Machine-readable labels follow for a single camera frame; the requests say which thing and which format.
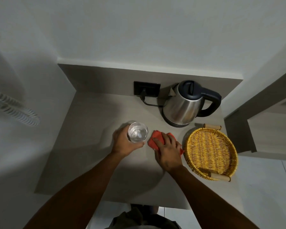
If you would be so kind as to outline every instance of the wicker basket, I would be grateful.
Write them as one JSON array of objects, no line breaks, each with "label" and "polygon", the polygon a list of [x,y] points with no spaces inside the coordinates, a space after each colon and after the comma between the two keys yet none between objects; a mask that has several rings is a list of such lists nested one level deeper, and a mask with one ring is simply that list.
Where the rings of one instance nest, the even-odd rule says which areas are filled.
[{"label": "wicker basket", "polygon": [[213,128],[199,128],[192,132],[185,145],[184,157],[189,167],[207,180],[218,181],[210,174],[226,177],[236,171],[238,156],[230,139]]}]

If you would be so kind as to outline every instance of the electric kettle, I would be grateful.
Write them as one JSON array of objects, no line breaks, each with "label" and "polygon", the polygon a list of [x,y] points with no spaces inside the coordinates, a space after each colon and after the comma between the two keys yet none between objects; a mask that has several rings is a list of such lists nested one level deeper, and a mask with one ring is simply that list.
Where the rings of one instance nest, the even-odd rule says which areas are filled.
[{"label": "electric kettle", "polygon": [[[203,88],[199,83],[185,80],[177,84],[166,100],[162,115],[165,121],[174,127],[185,127],[195,117],[211,115],[221,104],[221,95]],[[207,109],[203,109],[205,100],[211,101]]]}]

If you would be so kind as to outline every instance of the cleaning rag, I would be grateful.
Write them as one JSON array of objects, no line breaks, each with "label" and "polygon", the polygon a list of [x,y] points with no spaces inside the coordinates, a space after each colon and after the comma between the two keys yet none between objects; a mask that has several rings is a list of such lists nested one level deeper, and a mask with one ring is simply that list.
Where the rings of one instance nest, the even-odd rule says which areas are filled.
[{"label": "cleaning rag", "polygon": [[[174,135],[171,134],[170,132],[167,133],[167,135],[171,135],[173,138],[175,138]],[[162,136],[162,133],[158,130],[153,131],[152,136],[150,137],[150,139],[147,142],[149,147],[151,147],[152,149],[159,150],[158,146],[156,145],[156,143],[153,141],[152,138],[157,138],[162,144],[164,144],[164,138]],[[180,148],[180,156],[183,153],[184,153],[184,150]]]}]

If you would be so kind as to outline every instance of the clear glass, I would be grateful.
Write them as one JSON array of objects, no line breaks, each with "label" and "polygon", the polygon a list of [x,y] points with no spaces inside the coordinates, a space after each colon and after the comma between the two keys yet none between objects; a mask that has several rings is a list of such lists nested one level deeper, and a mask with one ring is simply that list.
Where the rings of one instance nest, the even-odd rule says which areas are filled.
[{"label": "clear glass", "polygon": [[141,122],[132,123],[128,128],[130,141],[137,143],[145,141],[148,134],[148,128]]}]

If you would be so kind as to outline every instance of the water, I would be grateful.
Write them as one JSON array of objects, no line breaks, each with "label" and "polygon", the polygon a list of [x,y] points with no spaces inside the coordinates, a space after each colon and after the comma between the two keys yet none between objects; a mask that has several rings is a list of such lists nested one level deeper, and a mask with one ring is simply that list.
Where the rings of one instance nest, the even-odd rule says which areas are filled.
[{"label": "water", "polygon": [[147,137],[147,130],[141,125],[133,126],[129,131],[129,138],[132,142],[136,143],[144,141],[146,137]]}]

